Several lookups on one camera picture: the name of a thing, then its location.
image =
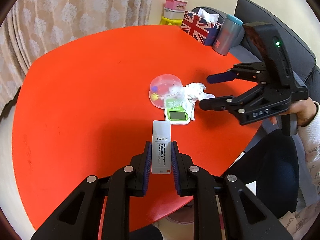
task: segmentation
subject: person's arm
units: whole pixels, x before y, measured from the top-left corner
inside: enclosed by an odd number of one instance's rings
[[[309,111],[309,123],[306,126],[300,126],[298,134],[306,152],[306,164],[312,182],[317,186],[317,191],[320,192],[320,111],[319,104],[315,102],[314,105],[316,109]]]
[[[313,102],[311,98],[298,101],[290,107],[285,114],[296,113],[298,123],[298,134],[306,152],[306,165],[312,176],[313,183],[320,191],[320,111],[319,104]],[[276,124],[276,118],[272,117],[271,122]],[[311,212],[315,208],[311,205],[304,208],[297,216],[291,212],[281,217],[279,221],[289,231],[291,235],[299,234],[299,230],[312,216]]]
[[[313,183],[320,190],[320,111],[319,104],[311,98],[295,102],[288,112],[296,113],[298,123],[298,134],[306,152],[306,164],[309,168]]]

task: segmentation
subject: tissue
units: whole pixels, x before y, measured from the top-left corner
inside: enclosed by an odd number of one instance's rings
[[[212,23],[217,23],[218,19],[219,19],[219,14],[210,14],[210,13],[206,12],[205,10],[203,10],[202,8],[199,9],[198,15],[200,17],[206,19],[207,21],[212,22]]]
[[[187,115],[190,117],[192,121],[195,120],[195,104],[196,101],[207,99],[207,98],[215,98],[212,94],[204,93],[206,87],[202,83],[191,83],[186,85],[184,88],[185,97],[181,103],[181,107],[186,111]]]

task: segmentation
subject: red table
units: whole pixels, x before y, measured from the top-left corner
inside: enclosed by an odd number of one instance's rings
[[[88,175],[111,175],[151,141],[164,112],[149,101],[149,85],[171,73],[183,85],[203,82],[207,93],[239,95],[254,84],[208,85],[237,59],[221,56],[176,26],[120,28],[65,44],[37,59],[23,83],[12,133],[15,178],[37,229]],[[249,143],[258,124],[240,126],[228,112],[202,111],[171,128],[179,150],[221,175]],[[167,216],[191,200],[178,197],[173,176],[151,174],[144,198],[131,198],[130,229]]]

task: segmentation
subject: hand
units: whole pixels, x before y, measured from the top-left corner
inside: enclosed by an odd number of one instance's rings
[[[297,114],[298,126],[306,126],[309,123],[311,123],[311,121],[315,117],[317,113],[317,107],[315,103],[312,101],[312,99],[308,98],[307,100],[301,100],[293,103],[290,106],[290,109],[283,114],[292,114],[292,113]],[[277,120],[275,116],[270,117],[270,121],[273,124],[277,124]]]

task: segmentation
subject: white container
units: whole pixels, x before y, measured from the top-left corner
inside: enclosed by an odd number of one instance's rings
[[[175,75],[157,76],[150,84],[149,98],[151,103],[161,109],[171,109],[184,100],[184,87]]]
[[[163,17],[170,20],[182,20],[184,16],[184,11],[176,11],[168,8],[164,8]]]

